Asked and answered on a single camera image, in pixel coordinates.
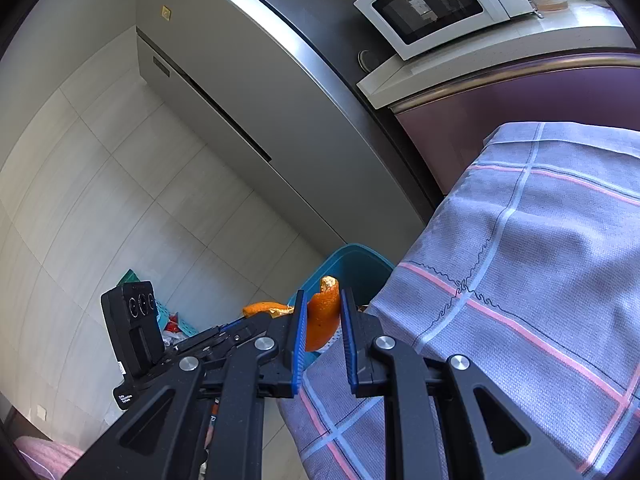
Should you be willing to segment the purple kitchen cabinet counter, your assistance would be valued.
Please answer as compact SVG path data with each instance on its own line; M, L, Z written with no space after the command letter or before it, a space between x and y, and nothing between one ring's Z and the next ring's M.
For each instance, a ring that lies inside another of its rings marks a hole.
M393 56L358 87L400 122L443 193L506 122L639 127L638 44L594 3Z

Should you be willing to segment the red packaging on floor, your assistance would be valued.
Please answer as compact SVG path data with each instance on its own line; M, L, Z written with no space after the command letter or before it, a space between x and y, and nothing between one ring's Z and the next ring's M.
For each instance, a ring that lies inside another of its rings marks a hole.
M133 270L128 270L101 301L115 352L157 352L160 340L166 348L174 348L198 334L193 326L183 322L178 312L171 314L157 301L152 284L139 281Z

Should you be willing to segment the grey refrigerator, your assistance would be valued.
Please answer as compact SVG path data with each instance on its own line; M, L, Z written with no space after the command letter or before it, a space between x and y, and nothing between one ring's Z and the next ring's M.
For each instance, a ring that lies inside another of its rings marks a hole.
M439 200L360 80L392 49L355 0L137 0L141 75L320 252L398 261Z

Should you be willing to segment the orange peel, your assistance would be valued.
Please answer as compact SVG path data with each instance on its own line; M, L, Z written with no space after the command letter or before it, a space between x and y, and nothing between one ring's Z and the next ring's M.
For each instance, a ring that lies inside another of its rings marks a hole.
M242 313L249 318L268 312L273 318L292 314L294 308L274 301L256 302L244 307ZM335 334L340 325L340 283L331 275L320 280L320 289L307 302L306 351L319 351Z

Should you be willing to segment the grey plaid tablecloth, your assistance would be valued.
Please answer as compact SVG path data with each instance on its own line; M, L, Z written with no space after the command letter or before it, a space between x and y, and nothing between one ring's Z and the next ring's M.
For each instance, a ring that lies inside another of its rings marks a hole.
M383 392L334 342L280 405L309 478L637 478L638 132L497 128L364 307Z

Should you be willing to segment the white microwave oven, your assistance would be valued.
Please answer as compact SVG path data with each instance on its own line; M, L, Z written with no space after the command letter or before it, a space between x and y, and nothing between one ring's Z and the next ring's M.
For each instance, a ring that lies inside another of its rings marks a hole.
M530 0L356 0L355 8L404 61L535 12Z

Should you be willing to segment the teal plastic trash bin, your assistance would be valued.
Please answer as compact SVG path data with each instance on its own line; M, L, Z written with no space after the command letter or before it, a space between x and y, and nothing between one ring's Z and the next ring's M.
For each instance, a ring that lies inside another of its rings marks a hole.
M394 270L393 263L373 249L360 244L347 244L338 248L309 278L299 286L311 300L320 292L325 276L336 278L338 284L349 287L358 307L368 304L382 289Z

